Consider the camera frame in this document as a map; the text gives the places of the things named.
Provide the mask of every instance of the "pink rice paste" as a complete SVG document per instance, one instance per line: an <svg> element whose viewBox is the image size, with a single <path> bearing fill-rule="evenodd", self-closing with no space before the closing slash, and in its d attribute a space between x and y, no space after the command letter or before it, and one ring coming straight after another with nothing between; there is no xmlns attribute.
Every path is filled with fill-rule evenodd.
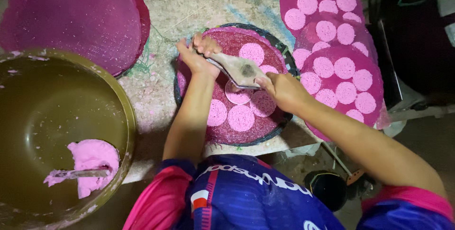
<svg viewBox="0 0 455 230"><path fill-rule="evenodd" d="M320 78L321 84L319 87L318 84L314 84L317 81L308 76L313 75L313 79L316 79L314 76L320 76L321 72L325 72L322 69L330 69L330 67L322 67L321 65L330 66L329 63L333 64L335 74L328 78ZM301 82L304 87L308 85L305 82L313 83L313 86L308 86L314 87L312 90L308 87L305 88L308 91L311 90L309 93L312 93L311 95L316 97L317 100L328 106L335 105L335 110L347 114L370 127L373 127L378 121L384 94L382 77L378 66L360 51L353 50L351 46L333 46L321 49L308 56L301 72L304 73L301 75L301 80L305 80ZM361 89L368 87L368 91L362 92L359 87ZM307 124L307 126L317 137L329 140L310 124Z"/></svg>
<svg viewBox="0 0 455 230"><path fill-rule="evenodd" d="M258 91L251 97L250 108L259 117L271 115L277 105L266 91Z"/></svg>
<svg viewBox="0 0 455 230"><path fill-rule="evenodd" d="M297 38L302 29L305 28L305 25L310 22L317 23L321 20L328 20L327 18L333 15L343 19L343 15L346 11L342 10L338 6L338 3L341 4L344 9L354 6L354 9L349 10L349 12L352 12L352 15L346 15L348 18L348 21L346 21L347 23L355 22L358 20L357 18L359 18L360 23L364 23L363 9L360 0L339 0L339 2L337 2L337 0L280 0L280 14L286 27Z"/></svg>
<svg viewBox="0 0 455 230"><path fill-rule="evenodd" d="M116 175L120 158L117 149L108 142L86 139L79 143L69 144L68 149L73 154L75 170L100 169L107 166L110 171L110 174L105 178L78 178L77 193L79 199L89 196L94 190L105 188ZM48 182L49 187L65 180L65 178L53 177L52 175L56 171L58 170L51 171L50 175L44 180L44 183Z"/></svg>
<svg viewBox="0 0 455 230"><path fill-rule="evenodd" d="M233 88L232 85L233 85L233 83L231 81L229 81L226 83L226 86L224 87L224 92L226 93L227 99L229 99L230 102L232 102L236 105L243 105L243 104L248 103L251 99L251 96L253 95L254 90L242 89L237 92L234 92L232 90L232 88Z"/></svg>
<svg viewBox="0 0 455 230"><path fill-rule="evenodd" d="M229 111L227 121L233 130L245 132L253 127L254 114L249 107L236 105Z"/></svg>
<svg viewBox="0 0 455 230"><path fill-rule="evenodd" d="M210 111L208 112L207 126L214 127L221 125L228 117L228 111L223 102L212 99Z"/></svg>
<svg viewBox="0 0 455 230"><path fill-rule="evenodd" d="M276 49L276 47L271 46L267 39L252 30L236 27L221 27L210 29L202 35L209 35L214 40L218 41L221 47L223 47L223 52L233 56L238 56L240 49L247 43L258 44L264 51L264 60L259 67L270 65L270 67L275 68L278 73L287 73L286 65L284 64L281 52ZM188 66L181 61L181 59L178 59L177 83L183 99L185 99L184 94L190 79L191 71ZM220 73L215 81L212 99L219 100L225 105L228 120L218 126L207 127L206 141L208 143L250 143L269 134L279 123L285 120L284 112L278 107L275 108L270 116L256 116L251 110L251 101L249 101L242 106L247 107L251 114L244 112L242 115L245 117L248 115L253 116L253 121L250 121L250 123L253 123L251 128L249 128L248 125L244 125L244 123L236 123L234 116L239 114L232 115L231 113L231 110L236 106L236 104L232 103L225 94L225 87L228 81L229 79L223 73Z"/></svg>

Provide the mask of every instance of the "blue paint stain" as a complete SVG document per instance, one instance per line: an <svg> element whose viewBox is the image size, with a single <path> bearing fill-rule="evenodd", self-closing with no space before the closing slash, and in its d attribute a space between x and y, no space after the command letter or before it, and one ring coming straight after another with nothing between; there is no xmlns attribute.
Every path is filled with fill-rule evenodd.
<svg viewBox="0 0 455 230"><path fill-rule="evenodd" d="M245 16L243 16L240 12L238 12L238 10L236 8L234 8L234 6L232 4L227 4L226 9L229 10L229 12L231 12L232 14L234 14L234 16L236 16L240 20L240 22L246 23L246 24L251 24L250 21L248 21L245 18Z"/></svg>

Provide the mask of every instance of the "pink rice cracker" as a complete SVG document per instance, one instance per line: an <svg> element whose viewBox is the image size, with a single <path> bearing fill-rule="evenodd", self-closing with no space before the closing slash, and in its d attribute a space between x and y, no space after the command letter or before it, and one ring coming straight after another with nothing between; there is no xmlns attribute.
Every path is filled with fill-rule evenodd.
<svg viewBox="0 0 455 230"><path fill-rule="evenodd" d="M253 94L252 89L243 89L237 92L232 91L233 83L231 81L226 83L224 87L224 92L226 94L227 99L236 104L236 105L243 105L248 103L251 99L251 95Z"/></svg>
<svg viewBox="0 0 455 230"><path fill-rule="evenodd" d="M337 29L338 41L343 45L349 45L354 41L354 27L348 23L341 24Z"/></svg>
<svg viewBox="0 0 455 230"><path fill-rule="evenodd" d="M292 57L294 57L295 65L297 69L302 69L304 66L305 60L307 57L311 55L311 52L306 49L296 49L294 53L292 53Z"/></svg>
<svg viewBox="0 0 455 230"><path fill-rule="evenodd" d="M351 78L355 73L355 64L348 57L342 57L333 65L335 74L343 80Z"/></svg>
<svg viewBox="0 0 455 230"><path fill-rule="evenodd" d="M264 50L257 43L247 43L240 48L239 57L251 59L260 66L264 61Z"/></svg>
<svg viewBox="0 0 455 230"><path fill-rule="evenodd" d="M254 114L248 106L237 105L227 114L230 127L238 132L249 130L254 124Z"/></svg>
<svg viewBox="0 0 455 230"><path fill-rule="evenodd" d="M305 14L299 9L290 9L284 15L284 22L292 30L299 30L305 26Z"/></svg>
<svg viewBox="0 0 455 230"><path fill-rule="evenodd" d="M268 64L260 66L259 69L261 69L264 73L272 72L274 74L279 74L278 70L275 67Z"/></svg>
<svg viewBox="0 0 455 230"><path fill-rule="evenodd" d="M220 126L228 116L228 111L223 102L218 99L212 99L210 111L208 112L207 126Z"/></svg>
<svg viewBox="0 0 455 230"><path fill-rule="evenodd" d="M365 92L373 84L373 75L368 70L358 70L352 76L352 82L359 91Z"/></svg>
<svg viewBox="0 0 455 230"><path fill-rule="evenodd" d="M270 116L277 107L266 91L258 91L251 96L250 108L259 117Z"/></svg>
<svg viewBox="0 0 455 230"><path fill-rule="evenodd" d="M355 107L364 114L373 112L376 109L376 100L368 92L363 92L357 95L355 99Z"/></svg>
<svg viewBox="0 0 455 230"><path fill-rule="evenodd" d="M318 9L318 0L297 0L297 7L304 14L311 15Z"/></svg>
<svg viewBox="0 0 455 230"><path fill-rule="evenodd" d="M360 19L360 17L357 16L356 14L352 13L352 12L344 13L343 19L344 20L352 20L352 21L355 21L355 22L358 22L358 23L362 23L362 20Z"/></svg>
<svg viewBox="0 0 455 230"><path fill-rule="evenodd" d="M337 4L333 0L323 0L319 3L319 12L332 12L338 14Z"/></svg>
<svg viewBox="0 0 455 230"><path fill-rule="evenodd" d="M306 72L300 76L300 83L310 95L317 93L321 88L321 78L313 72Z"/></svg>
<svg viewBox="0 0 455 230"><path fill-rule="evenodd" d="M337 97L335 93L329 89L320 90L317 94L315 99L322 104L329 106L331 108L335 108L338 104Z"/></svg>
<svg viewBox="0 0 455 230"><path fill-rule="evenodd" d="M357 6L356 0L337 0L337 5L342 11L350 12Z"/></svg>
<svg viewBox="0 0 455 230"><path fill-rule="evenodd" d="M316 58L313 62L313 70L322 78L329 78L334 73L333 64L326 57Z"/></svg>
<svg viewBox="0 0 455 230"><path fill-rule="evenodd" d="M352 44L356 49L358 49L360 52L362 52L365 56L368 56L368 49L365 44L361 43L360 41L354 42Z"/></svg>
<svg viewBox="0 0 455 230"><path fill-rule="evenodd" d="M357 96L357 90L352 82L342 82L338 84L335 95L340 103L349 105L354 102Z"/></svg>
<svg viewBox="0 0 455 230"><path fill-rule="evenodd" d="M351 117L351 118L353 118L353 119L356 119L359 122L362 122L362 123L364 122L364 116L358 110L351 109L351 110L346 112L346 115Z"/></svg>
<svg viewBox="0 0 455 230"><path fill-rule="evenodd" d="M316 24L316 34L321 41L331 41L337 35L337 28L333 23L320 21Z"/></svg>
<svg viewBox="0 0 455 230"><path fill-rule="evenodd" d="M311 49L311 53L315 53L318 50L325 49L330 47L330 44L328 44L325 41L318 41L314 44L313 48Z"/></svg>

